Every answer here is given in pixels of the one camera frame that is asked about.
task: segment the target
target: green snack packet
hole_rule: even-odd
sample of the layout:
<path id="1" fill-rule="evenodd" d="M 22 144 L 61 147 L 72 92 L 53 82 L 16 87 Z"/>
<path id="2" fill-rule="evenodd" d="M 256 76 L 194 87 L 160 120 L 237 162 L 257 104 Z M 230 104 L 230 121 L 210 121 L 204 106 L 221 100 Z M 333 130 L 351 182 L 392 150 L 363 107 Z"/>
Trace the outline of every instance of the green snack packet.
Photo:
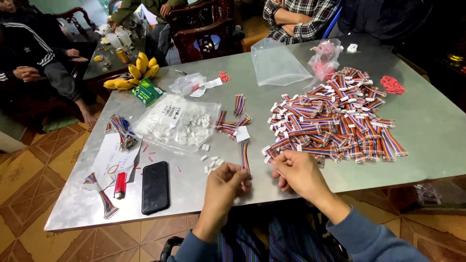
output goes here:
<path id="1" fill-rule="evenodd" d="M 139 82 L 136 88 L 131 89 L 131 93 L 139 98 L 147 108 L 153 105 L 165 91 L 152 84 L 151 80 L 146 77 Z"/>

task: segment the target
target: teapot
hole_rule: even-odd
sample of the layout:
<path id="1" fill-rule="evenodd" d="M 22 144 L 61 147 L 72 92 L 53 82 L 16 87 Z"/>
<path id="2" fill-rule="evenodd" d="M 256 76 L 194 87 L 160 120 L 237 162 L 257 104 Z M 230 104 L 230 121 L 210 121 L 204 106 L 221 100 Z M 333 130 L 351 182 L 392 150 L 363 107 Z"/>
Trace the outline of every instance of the teapot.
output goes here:
<path id="1" fill-rule="evenodd" d="M 110 29 L 110 26 L 108 24 L 103 24 L 99 26 L 99 31 L 96 30 L 96 33 L 99 33 L 100 35 L 107 35 L 111 32 L 112 30 Z"/>

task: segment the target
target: plaid shirt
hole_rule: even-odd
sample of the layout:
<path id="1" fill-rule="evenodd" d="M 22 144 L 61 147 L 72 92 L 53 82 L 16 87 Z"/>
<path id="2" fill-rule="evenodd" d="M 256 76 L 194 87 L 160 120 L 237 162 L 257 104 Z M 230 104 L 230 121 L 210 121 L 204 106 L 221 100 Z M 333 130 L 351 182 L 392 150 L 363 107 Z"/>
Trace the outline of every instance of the plaid shirt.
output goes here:
<path id="1" fill-rule="evenodd" d="M 325 25 L 338 9 L 339 0 L 285 0 L 285 10 L 312 17 L 307 24 L 297 24 L 294 36 L 290 36 L 274 20 L 279 4 L 267 0 L 264 6 L 264 18 L 271 25 L 267 37 L 286 45 L 315 40 L 315 34 Z"/>

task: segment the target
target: smartphone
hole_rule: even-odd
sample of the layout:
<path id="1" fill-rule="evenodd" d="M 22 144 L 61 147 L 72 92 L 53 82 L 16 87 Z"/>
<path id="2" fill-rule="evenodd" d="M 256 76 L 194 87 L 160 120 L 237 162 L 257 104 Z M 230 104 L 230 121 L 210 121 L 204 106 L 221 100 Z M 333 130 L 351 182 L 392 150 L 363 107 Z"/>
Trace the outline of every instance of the smartphone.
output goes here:
<path id="1" fill-rule="evenodd" d="M 170 206 L 167 162 L 162 161 L 144 167 L 142 199 L 142 213 L 145 215 Z"/>

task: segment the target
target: bunch of bananas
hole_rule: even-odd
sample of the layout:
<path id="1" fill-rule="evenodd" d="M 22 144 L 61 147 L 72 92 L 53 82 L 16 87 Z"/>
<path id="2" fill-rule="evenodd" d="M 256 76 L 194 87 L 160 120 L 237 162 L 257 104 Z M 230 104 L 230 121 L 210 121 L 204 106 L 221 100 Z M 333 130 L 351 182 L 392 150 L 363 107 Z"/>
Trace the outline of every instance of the bunch of bananas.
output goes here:
<path id="1" fill-rule="evenodd" d="M 129 65 L 128 71 L 132 78 L 116 78 L 103 83 L 103 86 L 108 89 L 123 89 L 128 90 L 139 85 L 139 79 L 153 78 L 159 70 L 157 60 L 153 57 L 150 61 L 143 52 L 139 52 L 139 56 L 135 65 Z"/>

